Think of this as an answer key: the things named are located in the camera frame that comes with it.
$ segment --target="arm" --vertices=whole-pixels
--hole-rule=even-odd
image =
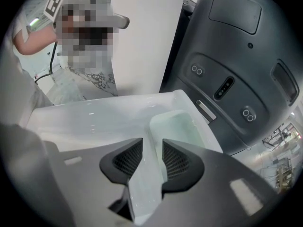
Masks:
[[[51,25],[39,31],[29,33],[26,42],[23,40],[22,31],[19,31],[13,39],[16,49],[22,55],[35,54],[55,41],[56,34]]]

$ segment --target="ceiling light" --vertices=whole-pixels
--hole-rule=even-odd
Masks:
[[[36,17],[29,25],[32,26],[35,22],[37,22],[39,20],[38,17]]]

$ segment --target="black mesh panel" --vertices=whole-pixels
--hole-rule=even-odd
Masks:
[[[189,168],[188,157],[166,143],[163,143],[162,159],[166,166],[168,180],[185,173]]]
[[[142,159],[142,149],[143,143],[141,141],[120,153],[113,159],[114,167],[131,178]]]

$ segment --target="white wall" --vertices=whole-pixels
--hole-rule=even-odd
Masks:
[[[120,96],[158,93],[183,0],[111,0],[129,17],[114,35],[113,72]]]

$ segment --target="gray surface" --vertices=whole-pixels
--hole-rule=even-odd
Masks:
[[[72,212],[54,179],[40,138],[17,125],[0,124],[0,131],[1,161],[23,200],[52,225],[74,226]]]
[[[133,139],[59,153],[55,144],[44,144],[34,133],[18,126],[1,125],[1,130],[7,146],[0,149],[1,157],[10,179],[26,203],[48,222],[62,227],[134,226],[108,209],[123,196],[125,188],[112,184],[99,169],[103,155]],[[230,181],[240,178],[263,204],[276,196],[265,181],[232,157],[178,141],[168,142],[201,157],[205,171],[188,191],[165,194],[143,226],[223,227],[249,220],[230,188]],[[82,160],[67,166],[64,161],[73,157]]]
[[[55,144],[46,142],[53,174],[77,226],[100,226],[110,215],[114,215],[117,220],[122,219],[107,208],[123,196],[125,186],[111,183],[101,172],[99,163],[104,155],[132,141],[130,139],[112,145],[60,153]],[[78,156],[82,157],[82,161],[65,165],[64,160]],[[111,226],[114,225],[111,218],[107,218],[107,221]]]
[[[250,0],[214,0],[209,19],[254,34],[257,31],[260,14],[260,5]]]
[[[162,90],[182,89],[194,103],[201,100],[217,116],[209,126],[228,154],[265,138],[294,109],[295,104],[289,106],[283,91],[271,77],[278,61],[288,67],[298,84],[298,98],[303,96],[303,68],[299,66],[303,51],[282,10],[272,0],[249,1],[252,3],[245,6],[251,6],[252,14],[256,14],[256,4],[261,7],[254,35],[210,20],[213,0],[197,1],[172,73]],[[249,48],[248,43],[252,43],[253,48]],[[201,78],[192,72],[193,64],[204,68]],[[229,76],[235,80],[233,86],[221,100],[215,100],[214,94]],[[242,117],[241,111],[246,106],[255,113],[252,122]]]
[[[165,194],[144,226],[223,227],[248,220],[230,187],[230,182],[237,179],[243,179],[263,204],[276,197],[263,179],[232,157],[174,140],[167,142],[177,150],[185,148],[201,157],[205,171],[188,191]]]

